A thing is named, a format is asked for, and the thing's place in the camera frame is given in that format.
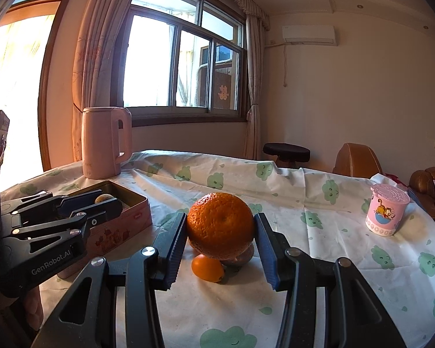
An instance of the pink tin box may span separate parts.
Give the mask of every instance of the pink tin box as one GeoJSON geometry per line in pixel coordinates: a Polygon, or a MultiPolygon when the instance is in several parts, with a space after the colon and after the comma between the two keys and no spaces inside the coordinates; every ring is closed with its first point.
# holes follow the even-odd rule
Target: pink tin box
{"type": "Polygon", "coordinates": [[[89,260],[105,255],[152,224],[148,199],[110,180],[83,188],[70,195],[78,195],[92,190],[102,190],[104,193],[109,193],[121,200],[124,204],[123,211],[118,218],[91,228],[90,236],[87,239],[87,255],[59,272],[59,278],[68,278],[84,268],[89,260]]]}
{"type": "Polygon", "coordinates": [[[365,223],[370,231],[382,237],[395,234],[410,199],[406,192],[389,184],[374,184],[365,223]]]}

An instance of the metal pin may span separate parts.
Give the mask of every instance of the metal pin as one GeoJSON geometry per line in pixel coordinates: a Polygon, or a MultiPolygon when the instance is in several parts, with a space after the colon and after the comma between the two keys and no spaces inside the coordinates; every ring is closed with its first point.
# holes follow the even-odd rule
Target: metal pin
{"type": "Polygon", "coordinates": [[[351,260],[348,258],[340,258],[338,260],[338,264],[341,265],[342,267],[349,267],[351,266],[351,260]]]}
{"type": "Polygon", "coordinates": [[[93,258],[90,262],[94,267],[98,267],[104,263],[105,259],[101,257],[93,258]]]}
{"type": "Polygon", "coordinates": [[[147,246],[142,250],[142,255],[144,255],[145,257],[151,257],[151,255],[153,255],[155,253],[155,248],[152,246],[147,246]]]}
{"type": "Polygon", "coordinates": [[[297,249],[296,247],[290,247],[287,249],[287,254],[291,257],[298,257],[302,254],[300,249],[297,249]]]}

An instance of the leather sofa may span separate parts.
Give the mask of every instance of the leather sofa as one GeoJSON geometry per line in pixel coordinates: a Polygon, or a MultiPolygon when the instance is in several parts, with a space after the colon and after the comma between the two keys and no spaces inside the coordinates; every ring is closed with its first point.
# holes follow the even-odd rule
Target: leather sofa
{"type": "Polygon", "coordinates": [[[409,179],[411,196],[435,221],[435,167],[417,170],[409,179]]]}
{"type": "Polygon", "coordinates": [[[348,177],[370,178],[377,173],[382,174],[382,167],[370,147],[347,142],[337,154],[332,173],[348,177]]]}

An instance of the orange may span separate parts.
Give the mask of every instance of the orange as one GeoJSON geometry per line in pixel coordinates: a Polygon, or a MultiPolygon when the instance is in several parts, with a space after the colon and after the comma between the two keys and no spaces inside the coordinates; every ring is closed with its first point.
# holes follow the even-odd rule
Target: orange
{"type": "Polygon", "coordinates": [[[224,269],[217,259],[207,258],[203,254],[191,261],[191,270],[196,277],[211,282],[219,282],[224,277],[224,269]]]}
{"type": "Polygon", "coordinates": [[[253,214],[237,196],[210,193],[191,206],[187,233],[190,245],[207,257],[233,259],[253,241],[253,214]]]}

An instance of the tablecloth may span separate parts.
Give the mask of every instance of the tablecloth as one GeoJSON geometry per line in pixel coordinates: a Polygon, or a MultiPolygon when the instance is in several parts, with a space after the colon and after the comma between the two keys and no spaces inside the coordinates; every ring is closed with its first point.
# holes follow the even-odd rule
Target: tablecloth
{"type": "MultiPolygon", "coordinates": [[[[253,213],[264,212],[273,230],[285,234],[291,246],[323,260],[350,258],[408,347],[424,346],[435,332],[435,223],[410,203],[394,236],[370,232],[365,225],[370,186],[395,185],[380,174],[366,180],[277,168],[272,161],[145,151],[133,154],[112,180],[149,198],[153,226],[110,252],[108,259],[128,257],[151,244],[176,213],[188,212],[205,194],[232,193],[253,213]]],[[[84,178],[77,162],[18,184],[4,191],[2,199],[40,190],[66,194],[96,182],[84,178]]],[[[285,292],[274,292],[266,282],[258,252],[240,271],[228,271],[224,284],[196,278],[190,269],[193,256],[186,246],[177,281],[168,292],[156,294],[166,346],[274,347],[285,292]]],[[[41,285],[46,316],[69,285],[56,276],[41,285]]]]}

